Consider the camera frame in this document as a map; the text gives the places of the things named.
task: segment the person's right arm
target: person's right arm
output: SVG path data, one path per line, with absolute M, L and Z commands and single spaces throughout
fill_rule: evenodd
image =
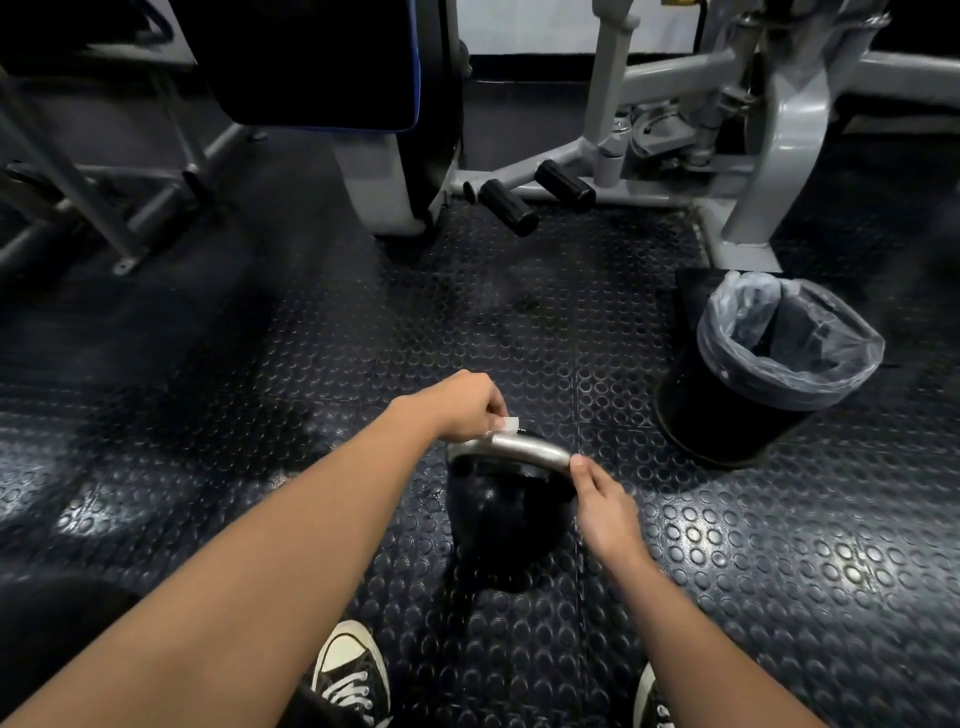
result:
M 630 605 L 678 728 L 823 728 L 660 571 L 623 486 L 582 455 L 571 458 L 570 473 L 584 541 Z

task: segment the silver metal handle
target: silver metal handle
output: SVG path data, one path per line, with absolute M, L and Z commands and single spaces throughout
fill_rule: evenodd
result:
M 536 465 L 549 471 L 568 475 L 570 453 L 565 449 L 517 432 L 492 432 L 477 440 L 465 443 L 450 443 L 446 446 L 446 462 L 453 462 L 464 455 L 494 455 L 507 457 L 517 462 Z

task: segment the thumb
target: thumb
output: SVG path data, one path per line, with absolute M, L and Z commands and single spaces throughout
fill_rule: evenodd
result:
M 507 421 L 500 417 L 499 415 L 493 415 L 487 413 L 487 431 L 488 432 L 497 432 L 503 429 Z
M 587 459 L 583 455 L 574 455 L 570 458 L 570 478 L 573 487 L 577 489 L 577 498 L 583 499 L 598 495 L 596 484 L 590 475 Z

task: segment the shoe sole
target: shoe sole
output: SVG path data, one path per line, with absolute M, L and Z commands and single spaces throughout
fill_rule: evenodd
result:
M 634 728 L 640 728 L 643 720 L 643 710 L 647 707 L 650 693 L 653 691 L 657 676 L 654 675 L 654 666 L 647 663 L 647 667 L 640 674 L 640 684 L 636 686 L 636 700 L 634 700 Z
M 373 635 L 370 633 L 370 630 L 354 619 L 347 619 L 346 621 L 338 623 L 337 626 L 333 628 L 330 636 L 326 638 L 326 642 L 321 648 L 320 654 L 317 655 L 317 664 L 313 668 L 313 680 L 310 682 L 310 690 L 313 692 L 317 691 L 317 680 L 320 678 L 320 668 L 324 664 L 326 653 L 329 651 L 330 645 L 333 644 L 334 638 L 344 634 L 353 637 L 356 641 L 362 644 L 365 649 L 369 650 L 373 656 L 373 662 L 376 664 L 376 668 L 380 671 L 380 678 L 383 680 L 383 686 L 387 692 L 387 713 L 389 713 L 391 709 L 390 680 L 387 677 L 387 666 L 383 662 L 383 655 L 380 654 L 380 650 L 376 646 L 376 642 L 373 641 Z M 390 720 L 391 718 L 387 718 L 385 721 L 380 723 L 377 728 L 386 726 Z

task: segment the hand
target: hand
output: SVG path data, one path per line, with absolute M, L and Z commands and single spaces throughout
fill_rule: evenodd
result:
M 454 443 L 503 429 L 510 416 L 490 377 L 466 369 L 405 399 L 428 418 L 437 439 Z
M 577 488 L 577 523 L 593 555 L 613 578 L 639 559 L 649 561 L 634 499 L 599 465 L 583 455 L 570 458 Z

